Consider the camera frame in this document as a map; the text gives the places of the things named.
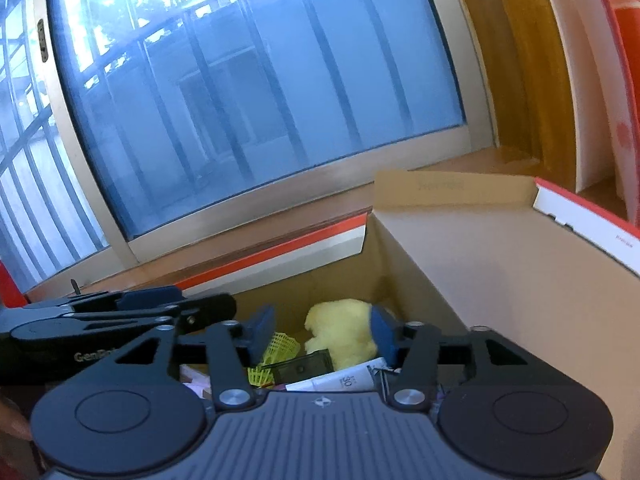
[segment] window glass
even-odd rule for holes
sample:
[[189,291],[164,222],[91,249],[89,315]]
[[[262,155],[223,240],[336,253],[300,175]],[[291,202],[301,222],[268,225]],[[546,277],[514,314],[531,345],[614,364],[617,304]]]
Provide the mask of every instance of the window glass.
[[0,0],[0,260],[26,291],[106,247],[42,80],[33,0]]
[[50,0],[86,153],[128,239],[464,123],[430,0]]

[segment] cardboard box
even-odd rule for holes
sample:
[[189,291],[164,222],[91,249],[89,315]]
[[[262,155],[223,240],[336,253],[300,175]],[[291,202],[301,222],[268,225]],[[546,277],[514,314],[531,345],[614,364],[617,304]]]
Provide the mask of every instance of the cardboard box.
[[179,285],[276,307],[300,342],[308,309],[357,298],[405,320],[491,326],[597,393],[614,417],[600,473],[640,478],[640,233],[526,176],[381,173],[375,206]]

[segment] box flap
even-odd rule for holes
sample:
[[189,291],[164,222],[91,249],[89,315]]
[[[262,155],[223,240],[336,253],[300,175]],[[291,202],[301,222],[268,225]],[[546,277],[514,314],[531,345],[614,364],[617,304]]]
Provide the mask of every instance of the box flap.
[[632,444],[640,434],[635,274],[532,206],[442,205],[374,215],[465,326],[491,326],[598,394],[616,428],[600,471],[640,478]]
[[532,205],[537,191],[535,180],[530,176],[389,170],[376,175],[374,209],[473,204]]
[[359,254],[367,215],[360,214],[249,254],[176,283],[187,297],[238,294]]
[[537,179],[534,209],[553,218],[640,275],[640,230],[603,208]]

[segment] human hand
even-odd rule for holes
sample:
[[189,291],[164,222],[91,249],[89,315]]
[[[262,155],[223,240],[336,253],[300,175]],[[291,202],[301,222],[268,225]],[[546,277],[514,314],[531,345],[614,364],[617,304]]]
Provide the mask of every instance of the human hand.
[[18,410],[0,400],[0,432],[21,440],[31,440],[31,428]]

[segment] wooden window sill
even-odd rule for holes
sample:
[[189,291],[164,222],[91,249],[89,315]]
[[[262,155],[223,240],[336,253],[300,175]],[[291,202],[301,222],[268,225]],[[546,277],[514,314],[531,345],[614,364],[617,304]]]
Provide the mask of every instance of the wooden window sill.
[[[519,150],[504,147],[487,148],[424,169],[528,175],[543,173],[537,160]],[[128,290],[177,283],[255,251],[370,211],[372,204],[373,184],[367,184],[180,248],[156,260],[86,286],[82,291]]]

